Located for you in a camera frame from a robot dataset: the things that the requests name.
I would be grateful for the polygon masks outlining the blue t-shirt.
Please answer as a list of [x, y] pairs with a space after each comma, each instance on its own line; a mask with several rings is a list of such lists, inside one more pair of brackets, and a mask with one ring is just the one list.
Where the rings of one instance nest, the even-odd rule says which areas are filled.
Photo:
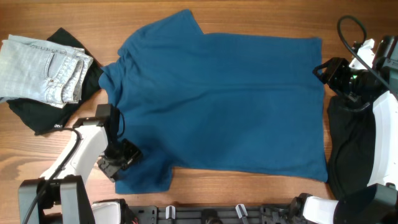
[[135, 31], [99, 85], [143, 158], [118, 194], [169, 189], [174, 167], [326, 182], [322, 40], [212, 33], [189, 10]]

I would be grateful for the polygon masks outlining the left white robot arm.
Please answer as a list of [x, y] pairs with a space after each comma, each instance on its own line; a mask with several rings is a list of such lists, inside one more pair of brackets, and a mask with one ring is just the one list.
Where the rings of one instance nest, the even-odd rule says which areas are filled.
[[21, 223], [138, 223], [123, 199], [91, 204], [85, 184], [98, 166], [112, 182], [137, 162], [142, 152], [121, 136], [122, 112], [111, 104], [98, 105], [94, 117], [80, 118], [68, 129], [71, 138], [57, 160], [38, 178], [18, 189]]

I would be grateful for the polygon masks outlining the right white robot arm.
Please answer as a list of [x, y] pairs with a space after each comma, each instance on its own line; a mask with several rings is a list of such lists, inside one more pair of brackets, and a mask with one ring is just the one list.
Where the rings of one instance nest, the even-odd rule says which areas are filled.
[[313, 74], [338, 95], [352, 102], [366, 98], [355, 113], [371, 108], [375, 119], [374, 160], [366, 188], [327, 200], [302, 194], [289, 207], [288, 221], [305, 223], [397, 223], [397, 37], [385, 36], [368, 65], [358, 52], [350, 51], [363, 65], [354, 68], [344, 58], [331, 58]]

